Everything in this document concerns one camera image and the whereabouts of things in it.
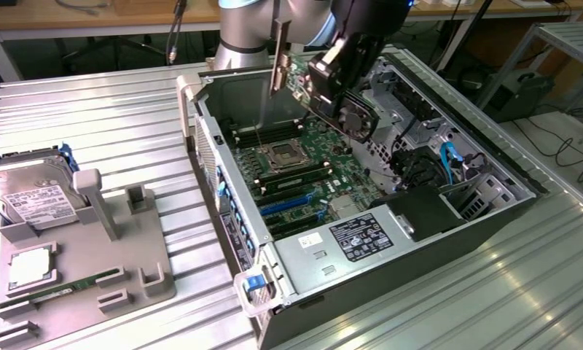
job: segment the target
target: power supply label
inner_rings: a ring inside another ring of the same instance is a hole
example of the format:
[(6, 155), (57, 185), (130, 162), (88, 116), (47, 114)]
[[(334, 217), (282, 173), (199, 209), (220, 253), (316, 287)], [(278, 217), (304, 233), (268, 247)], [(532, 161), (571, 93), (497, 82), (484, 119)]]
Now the power supply label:
[(3, 196), (23, 221), (31, 225), (75, 215), (75, 211), (58, 185), (41, 187)]
[(372, 214), (364, 214), (332, 226), (330, 232), (352, 263), (392, 246)]

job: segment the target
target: aluminum profile table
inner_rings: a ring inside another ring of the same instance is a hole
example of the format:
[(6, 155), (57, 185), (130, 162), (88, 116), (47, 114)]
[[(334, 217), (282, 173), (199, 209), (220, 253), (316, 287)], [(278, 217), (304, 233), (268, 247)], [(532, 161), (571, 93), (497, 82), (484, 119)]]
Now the aluminum profile table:
[[(280, 349), (583, 349), (583, 197), (406, 51), (408, 68), (549, 194), (491, 240)], [(200, 65), (2, 84), (0, 151), (67, 140), (103, 194), (155, 193), (178, 295), (35, 349), (255, 349), (180, 146), (174, 77)]]
[(529, 47), (531, 41), (539, 38), (548, 45), (561, 50), (569, 57), (583, 63), (583, 22), (573, 23), (539, 23), (533, 24), (524, 34), (520, 43), (509, 55), (503, 67), (499, 69), (496, 77), (484, 88), (476, 102), (476, 106), (483, 109), (495, 94), (497, 87), (505, 79), (519, 59)]

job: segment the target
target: motherboard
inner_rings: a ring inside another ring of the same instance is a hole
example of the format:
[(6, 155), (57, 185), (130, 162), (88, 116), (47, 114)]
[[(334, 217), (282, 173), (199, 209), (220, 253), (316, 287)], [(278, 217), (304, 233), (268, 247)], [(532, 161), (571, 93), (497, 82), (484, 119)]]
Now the motherboard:
[(383, 195), (344, 136), (316, 118), (252, 133), (235, 136), (232, 152), (275, 239), (364, 211)]

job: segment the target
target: hard drive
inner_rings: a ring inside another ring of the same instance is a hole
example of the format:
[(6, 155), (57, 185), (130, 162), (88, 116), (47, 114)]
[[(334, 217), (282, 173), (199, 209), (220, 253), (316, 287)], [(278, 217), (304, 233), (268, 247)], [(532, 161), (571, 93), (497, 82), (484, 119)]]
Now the hard drive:
[(77, 164), (65, 144), (0, 157), (0, 215), (5, 224), (27, 222), (43, 230), (77, 221), (87, 205), (73, 189)]

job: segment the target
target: warning label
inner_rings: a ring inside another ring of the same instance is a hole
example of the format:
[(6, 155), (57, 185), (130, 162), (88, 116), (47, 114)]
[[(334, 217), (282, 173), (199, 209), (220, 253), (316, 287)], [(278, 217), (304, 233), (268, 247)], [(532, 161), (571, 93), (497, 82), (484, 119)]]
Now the warning label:
[(31, 225), (49, 222), (75, 214), (58, 185), (37, 188), (3, 196), (21, 218)]
[(347, 260), (356, 262), (392, 246), (372, 214), (366, 214), (330, 228)]

